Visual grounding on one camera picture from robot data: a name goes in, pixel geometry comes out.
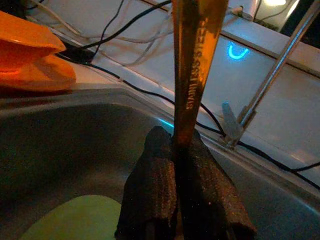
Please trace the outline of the stainless steel sink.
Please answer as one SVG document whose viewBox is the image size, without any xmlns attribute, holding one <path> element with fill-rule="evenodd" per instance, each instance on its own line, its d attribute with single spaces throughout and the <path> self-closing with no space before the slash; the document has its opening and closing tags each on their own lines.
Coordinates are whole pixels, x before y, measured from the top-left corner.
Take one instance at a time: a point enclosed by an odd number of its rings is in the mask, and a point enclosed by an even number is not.
<svg viewBox="0 0 320 240">
<path fill-rule="evenodd" d="M 18 240 L 57 206 L 82 195 L 122 200 L 125 181 L 154 126 L 172 116 L 127 88 L 0 96 L 0 240 Z M 320 240 L 320 191 L 243 148 L 203 142 L 231 177 L 256 240 Z"/>
</svg>

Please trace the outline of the stainless steel utensil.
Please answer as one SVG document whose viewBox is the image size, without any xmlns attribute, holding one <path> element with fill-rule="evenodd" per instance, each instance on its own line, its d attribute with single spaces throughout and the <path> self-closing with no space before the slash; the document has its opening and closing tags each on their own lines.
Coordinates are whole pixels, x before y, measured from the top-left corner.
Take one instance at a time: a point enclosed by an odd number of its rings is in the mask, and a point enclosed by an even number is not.
<svg viewBox="0 0 320 240">
<path fill-rule="evenodd" d="M 176 150 L 191 144 L 227 8 L 228 0 L 172 0 Z"/>
</svg>

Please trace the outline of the black power adapter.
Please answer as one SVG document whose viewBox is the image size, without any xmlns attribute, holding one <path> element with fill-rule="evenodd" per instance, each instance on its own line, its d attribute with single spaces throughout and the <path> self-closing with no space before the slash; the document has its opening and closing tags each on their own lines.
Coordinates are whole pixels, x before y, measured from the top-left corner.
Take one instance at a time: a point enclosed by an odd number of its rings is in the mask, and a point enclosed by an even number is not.
<svg viewBox="0 0 320 240">
<path fill-rule="evenodd" d="M 68 42 L 62 42 L 65 46 L 65 50 L 59 52 L 61 56 L 79 63 L 91 63 L 94 58 L 94 52 L 87 49 L 80 49 L 79 47 L 69 44 Z"/>
</svg>

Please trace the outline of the green plate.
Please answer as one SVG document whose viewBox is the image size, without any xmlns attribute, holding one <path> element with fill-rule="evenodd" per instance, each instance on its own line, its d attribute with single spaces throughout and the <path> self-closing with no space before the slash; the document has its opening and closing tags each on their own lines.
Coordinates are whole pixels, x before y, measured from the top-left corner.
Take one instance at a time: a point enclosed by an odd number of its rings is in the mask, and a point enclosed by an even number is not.
<svg viewBox="0 0 320 240">
<path fill-rule="evenodd" d="M 121 204 L 102 195 L 83 195 L 51 210 L 19 240 L 116 240 Z"/>
</svg>

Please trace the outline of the orange plastic plate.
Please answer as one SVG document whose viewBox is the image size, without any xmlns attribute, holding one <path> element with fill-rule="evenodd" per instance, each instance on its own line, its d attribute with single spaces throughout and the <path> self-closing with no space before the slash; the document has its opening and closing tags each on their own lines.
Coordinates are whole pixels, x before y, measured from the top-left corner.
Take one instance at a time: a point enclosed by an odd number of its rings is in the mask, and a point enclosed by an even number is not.
<svg viewBox="0 0 320 240">
<path fill-rule="evenodd" d="M 0 88 L 58 92 L 76 83 L 76 73 L 56 56 L 66 50 L 47 27 L 0 11 Z"/>
</svg>

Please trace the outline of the white charger block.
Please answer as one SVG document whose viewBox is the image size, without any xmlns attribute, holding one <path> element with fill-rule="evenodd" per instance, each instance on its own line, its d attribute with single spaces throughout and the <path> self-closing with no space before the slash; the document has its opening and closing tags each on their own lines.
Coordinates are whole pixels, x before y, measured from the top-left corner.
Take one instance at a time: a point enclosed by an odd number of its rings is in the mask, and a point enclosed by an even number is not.
<svg viewBox="0 0 320 240">
<path fill-rule="evenodd" d="M 228 0 L 227 14 L 241 16 L 245 20 L 253 21 L 261 0 Z"/>
</svg>

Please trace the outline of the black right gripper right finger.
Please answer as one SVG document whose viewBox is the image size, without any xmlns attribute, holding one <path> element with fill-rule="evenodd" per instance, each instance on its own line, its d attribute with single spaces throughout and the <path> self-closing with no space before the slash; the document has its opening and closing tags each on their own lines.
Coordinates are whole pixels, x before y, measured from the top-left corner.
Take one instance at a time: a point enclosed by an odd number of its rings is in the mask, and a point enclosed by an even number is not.
<svg viewBox="0 0 320 240">
<path fill-rule="evenodd" d="M 184 240 L 255 240 L 257 230 L 235 184 L 197 130 L 175 163 Z"/>
</svg>

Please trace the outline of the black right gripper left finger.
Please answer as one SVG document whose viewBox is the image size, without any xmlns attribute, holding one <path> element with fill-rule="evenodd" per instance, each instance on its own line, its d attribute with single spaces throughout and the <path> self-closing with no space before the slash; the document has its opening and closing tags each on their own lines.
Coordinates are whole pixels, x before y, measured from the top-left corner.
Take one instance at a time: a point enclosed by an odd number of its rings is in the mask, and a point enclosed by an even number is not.
<svg viewBox="0 0 320 240">
<path fill-rule="evenodd" d="M 123 190 L 116 240 L 174 240 L 177 190 L 172 137 L 155 126 Z"/>
</svg>

